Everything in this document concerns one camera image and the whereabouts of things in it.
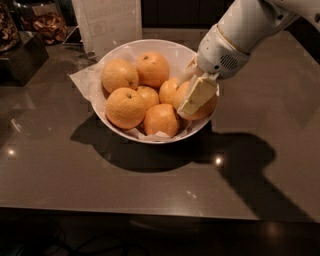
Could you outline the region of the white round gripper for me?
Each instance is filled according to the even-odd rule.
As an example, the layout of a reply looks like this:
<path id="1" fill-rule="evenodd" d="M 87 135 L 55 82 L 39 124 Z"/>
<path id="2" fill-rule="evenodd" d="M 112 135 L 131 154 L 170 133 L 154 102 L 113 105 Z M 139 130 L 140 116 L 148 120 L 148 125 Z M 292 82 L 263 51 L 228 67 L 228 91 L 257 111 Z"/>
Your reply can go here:
<path id="1" fill-rule="evenodd" d="M 189 86 L 177 112 L 183 116 L 196 113 L 217 93 L 218 75 L 220 79 L 233 77 L 249 58 L 250 55 L 234 47 L 215 24 L 200 42 L 197 57 L 190 60 L 178 78 L 178 86 L 185 82 Z"/>

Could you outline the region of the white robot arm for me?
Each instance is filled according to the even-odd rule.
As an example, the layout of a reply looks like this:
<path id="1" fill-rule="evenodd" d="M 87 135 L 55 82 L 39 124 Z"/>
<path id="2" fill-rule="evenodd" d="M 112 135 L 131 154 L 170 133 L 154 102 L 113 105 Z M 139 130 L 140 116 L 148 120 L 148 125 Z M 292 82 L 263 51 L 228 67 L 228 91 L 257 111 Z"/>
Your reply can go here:
<path id="1" fill-rule="evenodd" d="M 216 94 L 219 79 L 237 74 L 263 40 L 300 17 L 320 31 L 320 0 L 234 0 L 201 40 L 179 79 L 189 87 L 178 114 L 196 113 Z"/>

